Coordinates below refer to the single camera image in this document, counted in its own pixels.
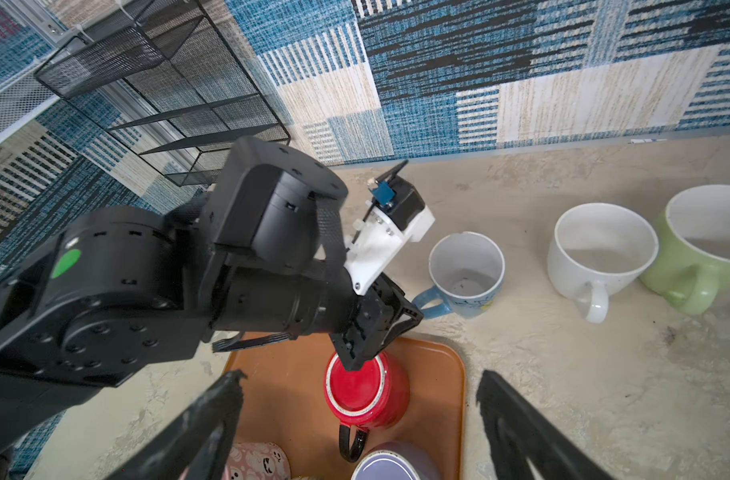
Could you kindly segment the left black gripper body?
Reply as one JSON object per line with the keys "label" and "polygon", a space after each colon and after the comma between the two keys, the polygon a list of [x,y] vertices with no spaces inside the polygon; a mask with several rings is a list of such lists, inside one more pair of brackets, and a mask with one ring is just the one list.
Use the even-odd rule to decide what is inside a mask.
{"label": "left black gripper body", "polygon": [[197,300],[234,351],[322,333],[357,371],[418,326],[421,310],[344,239],[344,182],[288,146],[242,137],[199,217]]}

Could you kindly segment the purple mug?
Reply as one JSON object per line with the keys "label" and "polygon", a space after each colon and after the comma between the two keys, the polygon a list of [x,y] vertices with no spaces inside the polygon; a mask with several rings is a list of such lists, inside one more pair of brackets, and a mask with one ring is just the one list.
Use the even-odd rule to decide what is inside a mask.
{"label": "purple mug", "polygon": [[352,480],[440,480],[442,474],[428,453],[404,441],[379,444],[357,464]]}

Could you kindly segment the pink ghost mug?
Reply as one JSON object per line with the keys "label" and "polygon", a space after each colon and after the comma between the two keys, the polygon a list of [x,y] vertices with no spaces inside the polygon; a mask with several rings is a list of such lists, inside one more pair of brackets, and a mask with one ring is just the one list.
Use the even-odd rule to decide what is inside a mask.
{"label": "pink ghost mug", "polygon": [[274,443],[234,443],[222,478],[288,480],[291,468],[285,452]]}

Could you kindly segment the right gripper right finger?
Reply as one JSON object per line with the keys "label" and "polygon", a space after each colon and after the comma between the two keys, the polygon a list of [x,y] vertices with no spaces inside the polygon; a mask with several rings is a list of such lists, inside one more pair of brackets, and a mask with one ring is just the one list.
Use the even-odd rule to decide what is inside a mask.
{"label": "right gripper right finger", "polygon": [[608,479],[499,373],[486,370],[476,402],[499,479]]}

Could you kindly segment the brown plastic tray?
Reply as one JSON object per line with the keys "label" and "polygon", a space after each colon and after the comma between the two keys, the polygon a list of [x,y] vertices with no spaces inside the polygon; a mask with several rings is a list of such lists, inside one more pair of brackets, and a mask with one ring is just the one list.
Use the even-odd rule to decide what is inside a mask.
{"label": "brown plastic tray", "polygon": [[[402,419],[368,437],[367,449],[403,441],[423,449],[444,479],[462,475],[466,371],[449,346],[401,337],[389,353],[406,370],[411,398]],[[279,445],[294,476],[348,479],[355,466],[339,454],[339,421],[329,410],[323,380],[333,347],[311,335],[234,353],[228,370],[245,374],[236,439]]]}

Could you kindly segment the blue dotted mug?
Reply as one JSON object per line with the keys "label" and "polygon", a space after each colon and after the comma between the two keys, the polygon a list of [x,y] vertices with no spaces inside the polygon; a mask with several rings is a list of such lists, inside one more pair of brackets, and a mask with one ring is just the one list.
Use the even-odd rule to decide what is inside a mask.
{"label": "blue dotted mug", "polygon": [[412,300],[424,318],[454,313],[470,319],[488,310],[501,291],[506,260],[487,236],[461,232],[446,236],[433,247],[428,270],[432,287]]}

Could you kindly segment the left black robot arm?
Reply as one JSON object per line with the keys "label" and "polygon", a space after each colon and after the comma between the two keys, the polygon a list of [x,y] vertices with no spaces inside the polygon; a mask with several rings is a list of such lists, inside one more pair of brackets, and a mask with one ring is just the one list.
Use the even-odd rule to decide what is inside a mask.
{"label": "left black robot arm", "polygon": [[0,278],[0,454],[149,364],[327,335],[355,371],[422,320],[346,242],[348,190],[288,146],[242,137],[213,190],[159,215],[102,208]]}

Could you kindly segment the light green mug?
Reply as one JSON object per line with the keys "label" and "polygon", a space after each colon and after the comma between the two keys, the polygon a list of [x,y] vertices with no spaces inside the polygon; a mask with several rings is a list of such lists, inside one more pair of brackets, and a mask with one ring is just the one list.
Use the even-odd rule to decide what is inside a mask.
{"label": "light green mug", "polygon": [[676,194],[653,226],[659,252],[642,283],[681,313],[704,313],[730,291],[730,185]]}

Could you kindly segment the red mug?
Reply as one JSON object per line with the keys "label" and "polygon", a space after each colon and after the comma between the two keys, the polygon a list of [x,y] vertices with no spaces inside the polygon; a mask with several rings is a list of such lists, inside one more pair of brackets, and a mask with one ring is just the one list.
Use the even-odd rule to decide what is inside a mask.
{"label": "red mug", "polygon": [[400,361],[387,352],[352,372],[333,355],[325,370],[324,395],[339,420],[339,453],[354,463],[361,457],[370,431],[390,428],[406,413],[409,377]]}

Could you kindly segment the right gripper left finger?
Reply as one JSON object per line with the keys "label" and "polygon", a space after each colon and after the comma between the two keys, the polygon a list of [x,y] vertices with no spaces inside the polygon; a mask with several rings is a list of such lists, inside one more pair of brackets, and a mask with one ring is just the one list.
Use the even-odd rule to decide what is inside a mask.
{"label": "right gripper left finger", "polygon": [[223,374],[109,477],[220,479],[239,423],[245,378],[240,370]]}

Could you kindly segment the white mug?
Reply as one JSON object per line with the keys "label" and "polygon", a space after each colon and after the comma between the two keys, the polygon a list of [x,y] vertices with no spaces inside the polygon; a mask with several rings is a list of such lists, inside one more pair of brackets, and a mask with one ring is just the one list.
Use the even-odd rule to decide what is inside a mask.
{"label": "white mug", "polygon": [[608,314],[610,297],[656,259],[659,239],[636,212],[609,203],[575,206],[556,222],[547,272],[555,290],[594,324]]}

